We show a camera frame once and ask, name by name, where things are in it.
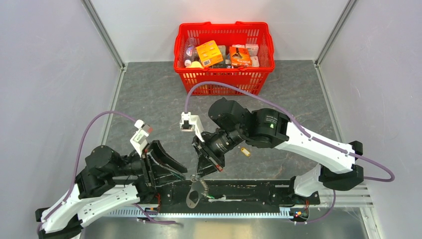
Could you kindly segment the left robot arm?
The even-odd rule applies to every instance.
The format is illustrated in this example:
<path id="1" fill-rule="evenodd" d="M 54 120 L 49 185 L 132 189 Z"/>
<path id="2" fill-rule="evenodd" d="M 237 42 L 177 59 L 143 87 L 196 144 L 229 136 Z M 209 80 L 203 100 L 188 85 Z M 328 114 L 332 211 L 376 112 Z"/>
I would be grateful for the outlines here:
<path id="1" fill-rule="evenodd" d="M 86 157 L 70 196 L 50 208 L 37 209 L 40 239 L 72 239 L 93 221 L 120 207 L 158 201 L 158 188 L 185 180 L 187 168 L 160 141 L 121 156 L 100 145 Z"/>

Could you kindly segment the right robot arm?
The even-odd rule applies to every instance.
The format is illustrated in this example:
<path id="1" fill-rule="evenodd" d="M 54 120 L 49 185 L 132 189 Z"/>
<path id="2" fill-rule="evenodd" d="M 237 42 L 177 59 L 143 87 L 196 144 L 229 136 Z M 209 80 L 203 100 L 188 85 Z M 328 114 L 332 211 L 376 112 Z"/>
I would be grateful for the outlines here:
<path id="1" fill-rule="evenodd" d="M 345 144 L 301 130 L 290 117 L 273 109 L 249 111 L 238 102 L 221 98 L 208 112 L 217 125 L 215 132 L 203 130 L 199 116 L 182 113 L 181 130 L 193 131 L 192 145 L 198 155 L 196 176 L 221 172 L 225 154 L 242 142 L 256 148 L 285 150 L 317 163 L 307 173 L 294 176 L 287 190 L 288 199 L 299 204 L 313 192 L 328 188 L 348 191 L 364 180 L 364 170 L 355 163 L 362 144 Z"/>

